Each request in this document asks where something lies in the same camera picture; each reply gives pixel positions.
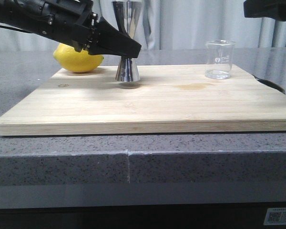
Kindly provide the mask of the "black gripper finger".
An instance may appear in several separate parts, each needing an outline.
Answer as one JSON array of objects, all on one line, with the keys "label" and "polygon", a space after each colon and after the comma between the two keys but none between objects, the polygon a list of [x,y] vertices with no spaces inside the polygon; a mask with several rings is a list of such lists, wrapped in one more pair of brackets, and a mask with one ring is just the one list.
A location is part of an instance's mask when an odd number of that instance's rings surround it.
[{"label": "black gripper finger", "polygon": [[286,0],[245,0],[246,18],[272,18],[286,21]]}]

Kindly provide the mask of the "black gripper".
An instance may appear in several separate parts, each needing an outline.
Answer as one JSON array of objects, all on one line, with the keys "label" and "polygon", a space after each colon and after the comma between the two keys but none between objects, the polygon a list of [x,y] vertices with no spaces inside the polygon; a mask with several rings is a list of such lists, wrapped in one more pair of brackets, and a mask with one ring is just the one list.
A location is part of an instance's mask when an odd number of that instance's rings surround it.
[{"label": "black gripper", "polygon": [[46,0],[41,11],[41,35],[77,52],[85,49],[89,55],[137,58],[140,43],[115,29],[104,17],[90,29],[94,19],[92,7],[92,0]]}]

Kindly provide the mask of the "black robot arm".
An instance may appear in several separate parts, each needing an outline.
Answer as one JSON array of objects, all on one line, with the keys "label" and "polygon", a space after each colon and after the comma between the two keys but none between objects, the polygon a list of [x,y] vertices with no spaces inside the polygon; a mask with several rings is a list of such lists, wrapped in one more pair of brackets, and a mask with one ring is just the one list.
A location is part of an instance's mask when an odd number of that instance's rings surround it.
[{"label": "black robot arm", "polygon": [[90,55],[138,57],[141,45],[93,12],[92,0],[0,0],[0,23]]}]

